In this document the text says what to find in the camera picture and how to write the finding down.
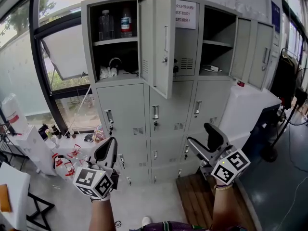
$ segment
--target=power cord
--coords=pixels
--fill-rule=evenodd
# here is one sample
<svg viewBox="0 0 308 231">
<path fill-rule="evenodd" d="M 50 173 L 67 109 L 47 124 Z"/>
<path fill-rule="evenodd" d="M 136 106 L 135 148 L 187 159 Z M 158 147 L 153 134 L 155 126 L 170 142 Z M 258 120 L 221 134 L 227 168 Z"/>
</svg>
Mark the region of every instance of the power cord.
<svg viewBox="0 0 308 231">
<path fill-rule="evenodd" d="M 307 178 L 308 178 L 308 176 L 306 176 L 306 177 L 297 185 L 297 187 L 296 187 L 296 189 L 295 189 L 294 199 L 293 199 L 293 202 L 292 202 L 292 204 L 291 204 L 291 207 L 290 207 L 290 209 L 288 210 L 287 214 L 285 214 L 284 218 L 282 219 L 281 223 L 279 224 L 278 228 L 277 228 L 275 231 L 278 231 L 278 230 L 280 229 L 280 227 L 281 227 L 281 225 L 283 224 L 284 220 L 286 219 L 286 217 L 288 216 L 288 214 L 291 212 L 291 210 L 292 210 L 292 208 L 293 208 L 293 206 L 294 206 L 294 204 L 295 204 L 297 190 L 298 190 L 298 188 L 300 187 L 300 185 L 303 184 L 304 181 L 305 181 Z"/>
</svg>

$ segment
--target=window frame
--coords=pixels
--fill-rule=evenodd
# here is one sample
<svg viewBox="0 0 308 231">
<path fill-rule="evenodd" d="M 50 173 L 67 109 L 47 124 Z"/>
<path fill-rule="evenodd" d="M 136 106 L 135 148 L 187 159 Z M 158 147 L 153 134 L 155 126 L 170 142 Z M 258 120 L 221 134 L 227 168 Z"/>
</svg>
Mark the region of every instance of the window frame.
<svg viewBox="0 0 308 231">
<path fill-rule="evenodd" d="M 39 0 L 30 0 L 29 24 L 31 49 L 39 84 L 55 123 L 61 133 L 66 134 L 68 131 L 68 126 L 62 117 L 56 100 L 85 95 L 90 87 L 90 84 L 60 90 L 52 90 L 45 68 L 41 40 L 48 35 L 81 25 L 81 11 L 65 15 L 40 26 Z M 93 132 L 94 130 L 91 128 L 77 128 L 75 133 Z"/>
</svg>

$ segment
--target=white container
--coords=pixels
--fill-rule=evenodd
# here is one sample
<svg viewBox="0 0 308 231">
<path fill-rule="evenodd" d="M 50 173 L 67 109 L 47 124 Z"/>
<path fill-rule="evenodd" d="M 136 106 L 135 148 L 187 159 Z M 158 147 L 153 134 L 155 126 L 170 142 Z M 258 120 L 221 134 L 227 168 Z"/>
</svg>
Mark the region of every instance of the white container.
<svg viewBox="0 0 308 231">
<path fill-rule="evenodd" d="M 14 93 L 10 93 L 2 101 L 2 111 L 16 133 L 24 133 L 28 128 L 28 122 L 21 111 L 17 97 Z"/>
</svg>

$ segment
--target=shoe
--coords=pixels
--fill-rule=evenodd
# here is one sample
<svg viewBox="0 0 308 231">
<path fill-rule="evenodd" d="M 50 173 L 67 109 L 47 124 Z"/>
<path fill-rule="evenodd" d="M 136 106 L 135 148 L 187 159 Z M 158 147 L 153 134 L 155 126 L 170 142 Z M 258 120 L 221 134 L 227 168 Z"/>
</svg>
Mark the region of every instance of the shoe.
<svg viewBox="0 0 308 231">
<path fill-rule="evenodd" d="M 152 223 L 152 220 L 151 220 L 151 218 L 149 218 L 149 217 L 144 217 L 144 218 L 142 219 L 142 222 L 141 222 L 141 224 L 142 224 L 143 227 L 146 226 L 146 225 L 148 225 L 148 224 L 150 224 L 150 223 Z"/>
</svg>

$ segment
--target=lab equipment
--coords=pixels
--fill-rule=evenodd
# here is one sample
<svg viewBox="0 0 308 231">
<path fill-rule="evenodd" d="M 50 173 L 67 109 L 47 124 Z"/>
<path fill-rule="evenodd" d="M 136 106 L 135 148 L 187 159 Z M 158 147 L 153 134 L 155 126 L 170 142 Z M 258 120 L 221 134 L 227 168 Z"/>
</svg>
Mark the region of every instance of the lab equipment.
<svg viewBox="0 0 308 231">
<path fill-rule="evenodd" d="M 204 128 L 208 133 L 207 147 L 192 137 L 187 138 L 187 144 L 201 160 L 201 171 L 228 185 L 243 173 L 250 161 L 229 143 L 219 128 L 210 123 L 204 123 Z"/>
<path fill-rule="evenodd" d="M 115 38 L 114 19 L 109 14 L 109 10 L 103 10 L 99 18 L 99 36 L 100 41 Z"/>
<path fill-rule="evenodd" d="M 27 119 L 21 111 L 14 93 L 10 93 L 10 95 L 2 101 L 2 111 L 16 133 L 23 133 L 27 130 Z"/>
<path fill-rule="evenodd" d="M 111 188 L 117 188 L 119 175 L 113 169 L 116 162 L 117 141 L 114 137 L 100 142 L 91 152 L 91 157 L 78 167 L 73 184 L 86 196 L 102 199 Z"/>
</svg>

